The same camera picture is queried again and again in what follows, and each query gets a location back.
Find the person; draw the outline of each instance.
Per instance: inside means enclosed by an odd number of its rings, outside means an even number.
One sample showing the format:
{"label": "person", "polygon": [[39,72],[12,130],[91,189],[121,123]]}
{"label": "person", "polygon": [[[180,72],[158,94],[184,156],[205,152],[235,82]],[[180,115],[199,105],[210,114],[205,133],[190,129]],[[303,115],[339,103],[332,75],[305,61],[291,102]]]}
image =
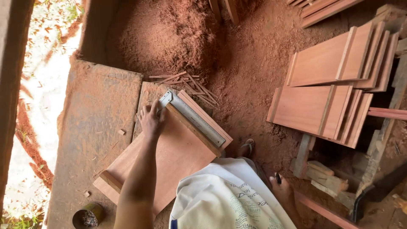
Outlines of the person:
{"label": "person", "polygon": [[[166,109],[159,103],[144,106],[138,117],[144,142],[123,184],[114,229],[153,228],[156,183],[155,150],[165,125]],[[271,191],[257,175],[248,157],[249,139],[237,157],[216,158],[205,168],[182,179],[170,216],[169,228],[304,228],[294,192],[281,177],[270,177]]]}

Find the sawdust pile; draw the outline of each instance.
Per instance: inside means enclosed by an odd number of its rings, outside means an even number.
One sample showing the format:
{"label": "sawdust pile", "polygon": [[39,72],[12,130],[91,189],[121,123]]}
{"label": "sawdust pile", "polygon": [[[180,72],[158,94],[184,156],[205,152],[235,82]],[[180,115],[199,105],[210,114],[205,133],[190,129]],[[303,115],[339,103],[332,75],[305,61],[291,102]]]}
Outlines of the sawdust pile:
{"label": "sawdust pile", "polygon": [[109,62],[144,75],[205,74],[218,27],[206,0],[124,1],[108,34]]}

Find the hand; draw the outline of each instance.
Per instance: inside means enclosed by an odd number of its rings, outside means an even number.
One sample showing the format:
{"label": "hand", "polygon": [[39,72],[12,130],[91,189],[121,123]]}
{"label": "hand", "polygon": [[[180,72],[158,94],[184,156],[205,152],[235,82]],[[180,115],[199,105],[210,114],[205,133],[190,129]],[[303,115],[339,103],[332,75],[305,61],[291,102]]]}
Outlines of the hand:
{"label": "hand", "polygon": [[153,105],[143,107],[140,111],[140,116],[138,116],[138,120],[146,137],[158,139],[164,129],[166,111],[167,109],[164,108],[158,112],[157,99],[153,102]]}
{"label": "hand", "polygon": [[281,184],[279,184],[274,177],[269,177],[271,192],[285,210],[287,210],[287,208],[295,208],[294,190],[281,174],[280,178]]}

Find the metal ruler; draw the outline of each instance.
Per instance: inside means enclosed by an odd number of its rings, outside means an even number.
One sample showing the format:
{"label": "metal ruler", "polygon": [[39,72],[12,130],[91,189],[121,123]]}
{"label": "metal ruler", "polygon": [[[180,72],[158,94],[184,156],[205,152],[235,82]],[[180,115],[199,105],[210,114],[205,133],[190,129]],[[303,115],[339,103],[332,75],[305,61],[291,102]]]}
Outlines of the metal ruler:
{"label": "metal ruler", "polygon": [[167,91],[159,100],[161,109],[171,103],[181,114],[183,114],[196,128],[198,128],[217,147],[220,147],[225,139],[215,131],[205,120],[203,120],[190,106],[180,99],[172,91]]}

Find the foot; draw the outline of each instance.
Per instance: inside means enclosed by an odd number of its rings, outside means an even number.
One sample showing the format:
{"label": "foot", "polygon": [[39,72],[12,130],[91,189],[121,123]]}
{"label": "foot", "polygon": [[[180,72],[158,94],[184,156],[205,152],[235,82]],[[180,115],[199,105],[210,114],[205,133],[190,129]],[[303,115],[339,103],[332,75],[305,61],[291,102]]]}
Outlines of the foot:
{"label": "foot", "polygon": [[249,158],[249,156],[253,150],[254,150],[254,141],[253,141],[253,139],[248,139],[245,142],[245,144],[243,144],[243,146],[237,151],[236,157],[243,156],[243,157]]}

